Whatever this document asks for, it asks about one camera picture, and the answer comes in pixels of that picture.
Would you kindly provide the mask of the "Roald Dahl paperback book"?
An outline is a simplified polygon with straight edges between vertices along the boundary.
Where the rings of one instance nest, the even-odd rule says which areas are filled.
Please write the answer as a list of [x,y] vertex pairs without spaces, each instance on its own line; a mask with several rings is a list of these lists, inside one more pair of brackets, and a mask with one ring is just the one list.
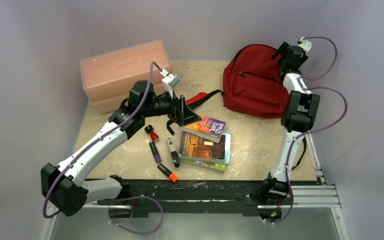
[[203,139],[219,143],[227,123],[201,114],[199,116],[201,117],[201,121],[182,126],[180,129]]

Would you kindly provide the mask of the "red backpack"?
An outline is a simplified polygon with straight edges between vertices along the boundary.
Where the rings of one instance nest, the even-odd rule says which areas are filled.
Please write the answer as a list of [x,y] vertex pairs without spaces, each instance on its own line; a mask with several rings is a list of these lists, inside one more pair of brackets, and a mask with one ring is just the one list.
[[236,53],[222,76],[220,93],[226,108],[263,119],[282,116],[289,93],[272,59],[275,52],[265,44],[250,44]]

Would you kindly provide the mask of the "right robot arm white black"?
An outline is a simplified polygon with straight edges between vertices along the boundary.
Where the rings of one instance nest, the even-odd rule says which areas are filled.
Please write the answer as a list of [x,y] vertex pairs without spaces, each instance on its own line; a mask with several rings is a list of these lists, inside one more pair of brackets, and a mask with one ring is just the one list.
[[321,98],[307,89],[300,71],[311,48],[312,43],[304,38],[297,45],[283,42],[271,57],[280,67],[280,79],[288,99],[280,118],[283,139],[277,161],[260,191],[262,200],[268,204],[292,195],[290,180],[297,151],[316,119]]

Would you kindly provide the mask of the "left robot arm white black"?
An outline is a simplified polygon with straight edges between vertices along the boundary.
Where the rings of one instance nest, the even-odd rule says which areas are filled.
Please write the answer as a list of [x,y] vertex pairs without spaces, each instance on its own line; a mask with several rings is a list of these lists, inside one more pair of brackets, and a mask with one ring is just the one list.
[[41,192],[45,200],[42,214],[49,219],[49,203],[57,213],[67,217],[77,213],[85,204],[112,200],[118,205],[129,199],[129,185],[121,177],[112,175],[101,180],[87,180],[93,169],[113,150],[124,144],[145,126],[146,118],[166,115],[167,130],[170,125],[183,127],[199,122],[201,117],[187,104],[183,95],[168,92],[157,96],[153,84],[137,81],[130,89],[126,105],[113,112],[108,121],[84,146],[57,165],[47,163],[40,171]]

